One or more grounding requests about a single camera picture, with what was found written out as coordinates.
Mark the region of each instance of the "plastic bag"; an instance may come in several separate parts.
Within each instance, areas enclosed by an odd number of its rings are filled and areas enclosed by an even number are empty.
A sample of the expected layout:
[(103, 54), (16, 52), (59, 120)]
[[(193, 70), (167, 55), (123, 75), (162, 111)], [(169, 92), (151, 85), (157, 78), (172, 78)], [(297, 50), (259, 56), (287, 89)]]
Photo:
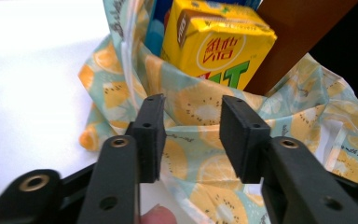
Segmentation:
[(152, 2), (104, 0), (111, 34), (79, 78), (93, 104), (79, 138), (87, 150), (123, 134), (147, 95), (166, 96), (161, 179), (198, 223), (268, 223), (257, 185), (235, 176), (219, 140), (222, 95), (245, 100), (271, 136), (302, 141), (326, 170), (358, 182), (358, 100), (340, 76), (304, 56), (268, 97), (189, 77), (151, 54), (143, 40)]

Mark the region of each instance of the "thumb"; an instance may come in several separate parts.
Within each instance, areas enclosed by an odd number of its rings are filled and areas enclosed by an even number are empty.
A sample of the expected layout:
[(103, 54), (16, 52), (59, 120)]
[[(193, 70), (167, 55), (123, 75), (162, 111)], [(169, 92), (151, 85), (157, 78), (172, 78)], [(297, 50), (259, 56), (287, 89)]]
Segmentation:
[(141, 217), (142, 224), (176, 224), (173, 212), (168, 208), (156, 205)]

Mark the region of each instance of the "screw hole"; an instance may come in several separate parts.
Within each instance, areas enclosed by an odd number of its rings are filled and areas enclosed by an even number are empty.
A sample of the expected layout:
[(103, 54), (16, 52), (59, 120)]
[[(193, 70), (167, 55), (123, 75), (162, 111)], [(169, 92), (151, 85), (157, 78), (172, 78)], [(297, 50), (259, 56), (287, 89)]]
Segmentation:
[(118, 138), (111, 142), (112, 147), (124, 147), (129, 143), (129, 141), (125, 138)]
[(117, 198), (114, 196), (109, 196), (100, 201), (100, 208), (104, 211), (114, 208), (117, 204)]
[(46, 186), (48, 181), (48, 175), (33, 175), (22, 181), (22, 183), (20, 184), (20, 190), (29, 192), (41, 189)]
[(333, 210), (342, 210), (342, 205), (337, 200), (330, 196), (325, 196), (322, 198), (322, 203), (326, 205), (328, 208), (331, 208)]
[(298, 148), (298, 144), (292, 140), (283, 139), (281, 141), (281, 145), (284, 147), (290, 147), (290, 148)]

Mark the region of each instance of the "yellow juice box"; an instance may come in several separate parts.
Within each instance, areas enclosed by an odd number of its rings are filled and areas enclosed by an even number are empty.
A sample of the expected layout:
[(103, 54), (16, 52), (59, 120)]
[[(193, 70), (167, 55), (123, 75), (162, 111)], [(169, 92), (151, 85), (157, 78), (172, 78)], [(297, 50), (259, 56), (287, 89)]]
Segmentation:
[(174, 0), (160, 57), (192, 77), (243, 90), (276, 39), (250, 7)]

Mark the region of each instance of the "white table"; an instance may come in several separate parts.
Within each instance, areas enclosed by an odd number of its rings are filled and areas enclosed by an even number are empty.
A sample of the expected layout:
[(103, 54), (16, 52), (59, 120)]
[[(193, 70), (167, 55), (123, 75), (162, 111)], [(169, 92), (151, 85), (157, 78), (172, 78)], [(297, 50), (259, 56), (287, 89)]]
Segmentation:
[[(0, 194), (29, 171), (96, 162), (77, 141), (91, 104), (77, 74), (108, 34), (102, 1), (0, 1)], [(142, 184), (142, 214), (157, 203), (192, 223), (161, 182)]]

